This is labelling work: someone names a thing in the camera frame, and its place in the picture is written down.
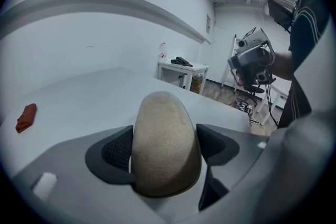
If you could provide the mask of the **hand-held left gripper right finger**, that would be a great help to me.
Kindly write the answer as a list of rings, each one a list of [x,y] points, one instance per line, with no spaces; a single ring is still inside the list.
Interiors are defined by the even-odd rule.
[[[197,124],[196,133],[207,165],[199,211],[223,200],[254,212],[271,170],[268,139],[208,124]]]

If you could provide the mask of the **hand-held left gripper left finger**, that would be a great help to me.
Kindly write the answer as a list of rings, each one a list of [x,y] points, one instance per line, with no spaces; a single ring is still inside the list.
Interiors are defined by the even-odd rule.
[[[133,126],[58,143],[13,177],[50,223],[164,223],[133,190]]]

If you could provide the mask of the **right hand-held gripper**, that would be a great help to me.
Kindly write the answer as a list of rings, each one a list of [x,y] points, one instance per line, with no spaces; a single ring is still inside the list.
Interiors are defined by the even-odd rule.
[[[276,80],[270,66],[261,65],[262,49],[268,50],[275,60],[271,42],[259,26],[247,32],[242,39],[234,38],[233,55],[228,59],[229,70],[238,72],[244,87],[271,85]]]

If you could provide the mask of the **person's right hand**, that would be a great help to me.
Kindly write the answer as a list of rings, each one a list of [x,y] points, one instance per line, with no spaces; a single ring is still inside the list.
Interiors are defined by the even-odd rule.
[[[266,49],[262,49],[262,61],[261,61],[261,65],[262,66],[271,66],[274,60],[274,57],[272,56],[272,54],[266,50]]]

